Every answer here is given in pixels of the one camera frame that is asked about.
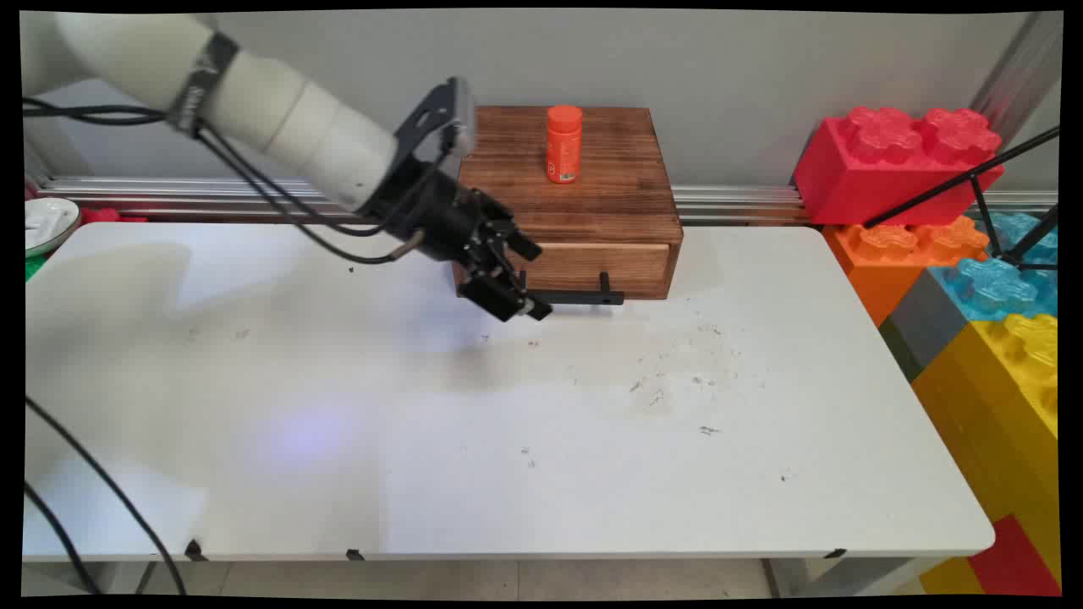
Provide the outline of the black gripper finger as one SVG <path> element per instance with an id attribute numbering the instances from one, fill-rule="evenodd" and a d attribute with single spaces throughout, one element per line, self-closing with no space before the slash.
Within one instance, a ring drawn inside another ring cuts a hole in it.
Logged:
<path id="1" fill-rule="evenodd" d="M 519 258 L 526 261 L 534 261 L 542 255 L 542 246 L 523 233 L 516 223 L 495 223 L 495 238 L 503 246 L 503 250 L 516 252 Z"/>
<path id="2" fill-rule="evenodd" d="M 553 312 L 552 304 L 542 300 L 522 285 L 514 275 L 514 265 L 501 250 L 458 265 L 458 296 L 483 309 L 488 315 L 507 322 L 518 315 L 542 321 Z"/>

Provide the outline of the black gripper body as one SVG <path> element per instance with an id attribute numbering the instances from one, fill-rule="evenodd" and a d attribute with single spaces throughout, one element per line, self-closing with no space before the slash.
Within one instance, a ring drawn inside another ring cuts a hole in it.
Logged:
<path id="1" fill-rule="evenodd" d="M 509 209 L 442 173 L 438 163 L 415 156 L 393 167 L 358 213 L 403 242 L 391 252 L 358 258 L 362 265 L 386 265 L 414 250 L 460 265 L 494 265 L 507 259 L 504 248 L 519 251 L 519 229 Z"/>

